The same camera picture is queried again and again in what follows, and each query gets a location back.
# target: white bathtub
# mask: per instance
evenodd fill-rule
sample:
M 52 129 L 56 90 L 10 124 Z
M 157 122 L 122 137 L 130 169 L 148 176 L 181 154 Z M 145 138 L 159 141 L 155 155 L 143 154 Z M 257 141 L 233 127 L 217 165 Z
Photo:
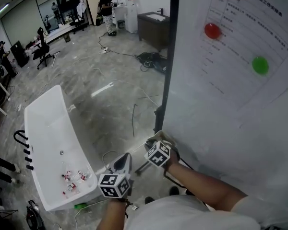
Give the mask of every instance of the white bathtub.
M 59 85 L 25 108 L 24 125 L 33 179 L 46 211 L 73 208 L 101 195 L 97 175 L 104 167 L 89 140 L 92 134 L 87 133 L 76 107 Z M 74 174 L 78 170 L 89 171 L 90 177 L 77 184 L 79 193 L 68 195 L 61 176 L 62 162 Z

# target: marble floor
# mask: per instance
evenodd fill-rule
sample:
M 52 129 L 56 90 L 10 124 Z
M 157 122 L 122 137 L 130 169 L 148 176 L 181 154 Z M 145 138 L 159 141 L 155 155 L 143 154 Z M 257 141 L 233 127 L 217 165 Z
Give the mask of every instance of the marble floor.
M 120 154 L 130 151 L 134 168 L 144 163 L 142 145 L 154 133 L 154 111 L 157 105 L 161 105 L 164 75 L 154 69 L 142 72 L 141 64 L 130 56 L 112 52 L 100 54 L 98 37 L 105 31 L 104 26 L 90 26 L 75 35 L 70 34 L 71 41 L 68 43 L 63 38 L 56 40 L 50 44 L 51 53 L 60 51 L 53 68 L 52 59 L 48 61 L 47 68 L 41 67 L 40 70 L 36 69 L 38 60 L 30 60 L 22 69 L 17 68 L 19 75 L 10 83 L 12 95 L 3 106 L 8 115 L 0 114 L 0 157 L 18 163 L 22 173 L 16 176 L 21 181 L 19 185 L 0 181 L 3 188 L 0 196 L 6 209 L 19 210 L 11 218 L 18 230 L 29 229 L 25 216 L 27 201 L 31 199 L 39 204 L 46 229 L 51 229 L 55 223 L 64 230 L 75 229 L 77 210 L 46 212 L 43 209 L 31 172 L 25 168 L 23 147 L 13 139 L 16 130 L 24 129 L 25 107 L 53 86 L 59 84 L 79 109 L 100 155 L 109 150 Z M 113 51 L 130 55 L 155 51 L 144 41 L 139 42 L 136 34 L 126 31 L 116 37 L 106 35 L 101 38 L 101 43 Z M 92 93 L 111 82 L 113 87 L 91 97 Z M 106 162 L 114 158 L 113 153 L 105 157 Z M 135 183 L 130 201 L 137 206 L 143 205 L 148 195 L 155 198 L 166 196 L 171 186 L 171 182 L 163 178 L 162 171 L 152 166 L 140 177 L 132 177 Z M 78 229 L 95 229 L 105 205 L 101 203 L 82 210 L 77 217 Z

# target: red ball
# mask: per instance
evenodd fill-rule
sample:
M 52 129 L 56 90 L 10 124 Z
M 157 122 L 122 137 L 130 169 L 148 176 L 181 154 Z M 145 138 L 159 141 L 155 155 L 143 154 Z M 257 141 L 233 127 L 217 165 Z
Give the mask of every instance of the red ball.
M 207 37 L 211 39 L 217 39 L 222 34 L 220 28 L 213 23 L 209 23 L 205 26 L 205 33 Z

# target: whiteboard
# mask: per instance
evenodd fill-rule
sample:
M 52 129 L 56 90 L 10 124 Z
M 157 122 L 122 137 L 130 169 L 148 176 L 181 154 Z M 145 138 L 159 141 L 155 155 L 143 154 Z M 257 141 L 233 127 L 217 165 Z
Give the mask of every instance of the whiteboard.
M 199 171 L 288 206 L 288 0 L 180 0 L 163 129 Z

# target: person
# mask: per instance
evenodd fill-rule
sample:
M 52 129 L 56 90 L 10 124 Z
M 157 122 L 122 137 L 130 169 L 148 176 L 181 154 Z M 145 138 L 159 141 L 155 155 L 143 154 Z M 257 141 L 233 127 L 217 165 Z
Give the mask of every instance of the person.
M 288 230 L 287 208 L 193 171 L 181 165 L 173 151 L 166 169 L 193 195 L 178 195 L 178 188 L 172 188 L 171 196 L 148 197 L 125 226 L 126 203 L 111 199 L 97 230 Z
M 8 52 L 4 51 L 4 44 L 5 44 L 5 42 L 0 41 L 0 64 L 2 66 L 4 66 L 4 68 L 10 74 L 10 76 L 12 78 L 14 78 L 14 77 L 16 77 L 16 75 L 18 75 L 18 72 L 17 73 L 14 72 L 14 70 L 12 68 L 12 65 L 11 65 L 11 63 L 10 63 L 10 61 L 8 59 L 8 55 L 10 54 L 10 52 L 9 51 Z
M 116 32 L 112 29 L 113 24 L 113 17 L 112 17 L 112 6 L 111 6 L 112 0 L 100 0 L 99 6 L 100 6 L 100 12 L 102 14 L 102 17 L 104 18 L 104 21 L 106 23 L 106 28 L 108 31 L 109 36 L 116 36 Z
M 59 20 L 60 18 L 60 11 L 59 11 L 59 7 L 57 6 L 57 4 L 55 2 L 52 3 L 51 9 L 54 13 L 54 16 L 56 17 L 57 20 Z
M 10 162 L 3 160 L 2 158 L 0 158 L 0 167 L 6 168 L 9 171 L 16 172 L 16 173 L 20 174 L 20 169 L 16 163 L 11 164 Z M 19 183 L 19 181 L 17 179 L 11 178 L 9 175 L 7 175 L 1 171 L 0 171 L 0 179 L 6 181 L 8 183 L 13 183 L 13 184 Z

